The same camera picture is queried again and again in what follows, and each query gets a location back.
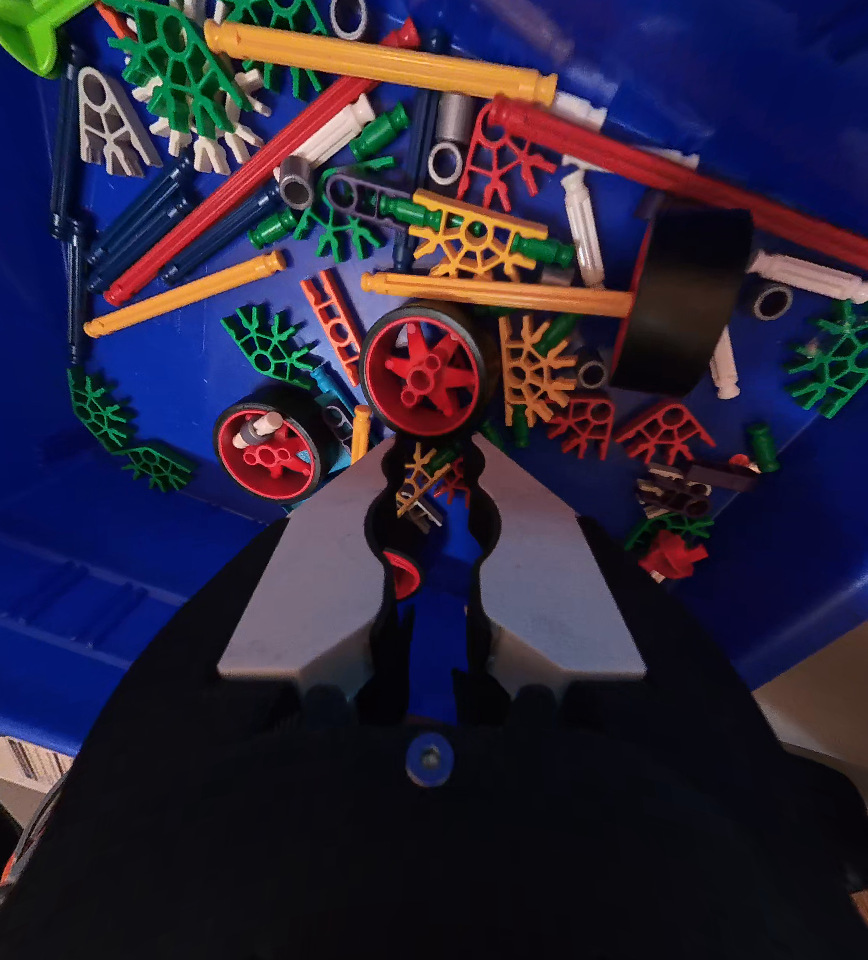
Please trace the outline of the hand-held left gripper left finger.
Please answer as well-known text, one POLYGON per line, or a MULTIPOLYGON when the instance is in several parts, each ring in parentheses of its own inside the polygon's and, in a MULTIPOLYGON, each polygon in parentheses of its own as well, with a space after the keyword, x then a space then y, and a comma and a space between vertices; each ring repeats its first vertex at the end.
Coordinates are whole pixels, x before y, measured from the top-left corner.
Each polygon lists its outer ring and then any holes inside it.
POLYGON ((385 573, 366 520, 394 444, 382 441, 291 514, 220 658, 222 678, 288 682, 301 694, 335 687, 347 699, 368 683, 385 573))

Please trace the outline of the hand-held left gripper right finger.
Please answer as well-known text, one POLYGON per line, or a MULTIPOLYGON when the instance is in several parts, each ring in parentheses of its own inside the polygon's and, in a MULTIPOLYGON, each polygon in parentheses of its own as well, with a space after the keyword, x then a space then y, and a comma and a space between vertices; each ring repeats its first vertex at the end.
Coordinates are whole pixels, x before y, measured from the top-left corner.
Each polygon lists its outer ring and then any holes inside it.
POLYGON ((488 673, 512 697, 576 682, 636 682, 646 666, 579 514, 485 438, 478 486, 499 518, 480 568, 488 673))

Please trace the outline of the blue storage bin with tag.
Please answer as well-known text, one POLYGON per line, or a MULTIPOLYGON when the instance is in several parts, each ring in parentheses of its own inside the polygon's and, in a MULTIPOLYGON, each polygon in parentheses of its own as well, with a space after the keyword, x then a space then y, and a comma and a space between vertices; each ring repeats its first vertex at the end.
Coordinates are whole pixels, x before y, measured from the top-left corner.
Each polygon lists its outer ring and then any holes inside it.
MULTIPOLYGON (((368 2, 375 39, 412 18, 456 54, 560 75, 607 131, 700 157, 710 176, 868 237, 868 2, 368 2)), ((196 461, 162 493, 73 414, 62 245, 50 233, 59 83, 0 46, 0 734, 75 754, 176 607, 281 511, 212 453, 216 417, 262 378, 221 319, 238 306, 316 329, 292 268, 92 348, 141 442, 196 461)), ((768 424, 779 473, 719 496, 708 559, 677 588, 745 682, 762 687, 868 620, 868 383, 833 419, 788 394, 789 351, 829 314, 730 322, 740 398, 687 405, 716 457, 768 424)))

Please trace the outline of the long red toy rod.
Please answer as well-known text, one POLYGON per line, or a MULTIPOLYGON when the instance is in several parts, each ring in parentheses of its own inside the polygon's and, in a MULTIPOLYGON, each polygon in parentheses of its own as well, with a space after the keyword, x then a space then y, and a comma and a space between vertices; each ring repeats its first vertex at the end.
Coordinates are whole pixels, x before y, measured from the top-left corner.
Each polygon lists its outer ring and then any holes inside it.
POLYGON ((239 171, 112 282, 104 292, 104 299, 114 307, 127 305, 160 275, 166 264, 265 186, 286 157, 294 154, 345 107, 379 85, 379 81, 368 78, 344 76, 335 80, 239 171))
POLYGON ((868 238, 656 154, 616 141, 542 107, 496 96, 489 124, 650 189, 722 210, 746 210, 767 234, 868 272, 868 238))

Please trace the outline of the pile of toy construction pieces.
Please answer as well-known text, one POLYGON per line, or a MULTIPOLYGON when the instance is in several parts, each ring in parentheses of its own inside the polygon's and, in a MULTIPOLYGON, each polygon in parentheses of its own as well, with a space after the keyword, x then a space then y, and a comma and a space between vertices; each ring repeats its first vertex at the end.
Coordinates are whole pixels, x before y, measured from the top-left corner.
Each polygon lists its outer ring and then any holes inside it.
MULTIPOLYGON (((56 78, 41 78, 0 46, 0 511, 33 521, 48 507, 55 534, 91 535, 92 517, 112 522, 97 544, 123 547, 130 560, 154 556, 147 515, 172 505, 129 507, 134 475, 173 495, 185 479, 192 492, 220 506, 245 489, 221 478, 210 450, 215 417, 256 388, 294 393, 313 403, 332 441, 351 434, 343 392, 358 393, 339 368, 299 283, 326 266, 332 251, 364 254, 368 270, 390 267, 390 231, 335 219, 337 230, 364 237, 335 241, 322 224, 303 221, 298 234, 277 236, 286 272, 176 310, 113 336, 93 340, 83 325, 115 307, 105 292, 148 252, 109 238, 119 218, 161 174, 131 186, 81 160, 79 83, 85 114, 102 119, 93 101, 101 73, 141 119, 155 90, 150 119, 178 140, 180 122, 221 147, 250 127, 265 146, 336 81, 324 72, 260 66, 262 105, 246 110, 235 94, 237 58, 208 50, 193 14, 154 12, 170 2, 111 2, 141 24, 134 38, 105 32, 83 12, 58 31, 56 78)), ((560 76, 559 90, 607 109, 607 132, 624 142, 699 150, 701 171, 868 236, 868 2, 367 2, 367 42, 390 31, 443 30, 454 56, 560 76)), ((740 450, 743 426, 768 423, 785 452, 784 477, 747 498, 760 510, 753 534, 717 534, 714 554, 749 561, 828 553, 858 560, 868 549, 868 351, 860 338, 814 329, 825 321, 867 321, 868 305, 801 292, 786 319, 769 325, 748 315, 732 320, 740 400, 720 404, 701 383, 688 406, 721 444, 740 450), (725 546, 730 538, 734 545, 725 546)))

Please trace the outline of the small red toy wheel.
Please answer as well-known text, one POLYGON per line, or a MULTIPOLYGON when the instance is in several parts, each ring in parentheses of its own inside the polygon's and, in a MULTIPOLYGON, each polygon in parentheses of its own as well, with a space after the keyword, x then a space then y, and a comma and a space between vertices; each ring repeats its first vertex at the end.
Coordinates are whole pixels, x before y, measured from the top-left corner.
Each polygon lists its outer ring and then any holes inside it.
POLYGON ((384 557, 392 569, 394 597, 398 603, 414 597, 424 586, 425 572, 416 558, 388 548, 384 557))

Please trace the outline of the red wheel with white peg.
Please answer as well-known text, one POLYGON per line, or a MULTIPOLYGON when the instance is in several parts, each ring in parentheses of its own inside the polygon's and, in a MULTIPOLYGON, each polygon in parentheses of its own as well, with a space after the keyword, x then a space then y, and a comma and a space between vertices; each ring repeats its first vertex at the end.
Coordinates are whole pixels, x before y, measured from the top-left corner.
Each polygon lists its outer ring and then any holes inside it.
POLYGON ((332 439, 304 404, 248 399, 221 414, 213 447, 226 475, 256 498, 294 506, 324 481, 332 439))

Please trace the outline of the red spoked toy wheel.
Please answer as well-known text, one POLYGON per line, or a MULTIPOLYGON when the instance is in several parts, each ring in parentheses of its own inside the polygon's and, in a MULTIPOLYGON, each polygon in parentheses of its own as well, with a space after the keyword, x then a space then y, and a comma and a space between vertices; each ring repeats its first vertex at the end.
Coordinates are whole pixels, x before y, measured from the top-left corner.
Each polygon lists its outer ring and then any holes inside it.
POLYGON ((412 299, 369 328, 361 387, 392 431, 416 438, 470 433, 501 378, 498 337, 456 304, 412 299))

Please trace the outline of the long yellow toy rod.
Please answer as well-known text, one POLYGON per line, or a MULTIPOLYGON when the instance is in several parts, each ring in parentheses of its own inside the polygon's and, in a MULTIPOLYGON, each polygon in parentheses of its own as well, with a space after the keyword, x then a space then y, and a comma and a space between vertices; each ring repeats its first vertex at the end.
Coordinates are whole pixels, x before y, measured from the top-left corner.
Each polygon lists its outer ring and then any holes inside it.
POLYGON ((551 107, 558 76, 463 57, 428 54, 224 21, 208 21, 204 40, 214 53, 275 66, 319 71, 404 87, 464 94, 503 95, 551 107))
POLYGON ((617 319, 625 318, 635 304, 634 294, 627 292, 395 272, 365 272, 360 286, 366 293, 403 299, 617 319))

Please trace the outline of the wide black toy tyre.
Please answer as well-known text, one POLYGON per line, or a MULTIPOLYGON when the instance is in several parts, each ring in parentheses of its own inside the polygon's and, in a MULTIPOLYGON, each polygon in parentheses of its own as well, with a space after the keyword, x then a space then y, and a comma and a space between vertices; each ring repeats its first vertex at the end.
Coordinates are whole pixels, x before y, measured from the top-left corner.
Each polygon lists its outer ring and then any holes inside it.
POLYGON ((681 399, 709 371, 740 298, 754 236, 746 209, 660 210, 634 269, 609 385, 681 399))

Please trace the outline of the lime green toy spool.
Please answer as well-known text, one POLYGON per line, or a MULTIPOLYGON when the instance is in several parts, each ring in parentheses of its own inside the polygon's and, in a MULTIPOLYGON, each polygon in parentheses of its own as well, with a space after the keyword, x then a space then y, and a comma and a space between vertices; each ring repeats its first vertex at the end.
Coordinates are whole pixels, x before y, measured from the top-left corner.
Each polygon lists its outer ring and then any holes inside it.
POLYGON ((44 79, 59 75, 59 30, 92 1, 0 1, 0 46, 44 79))

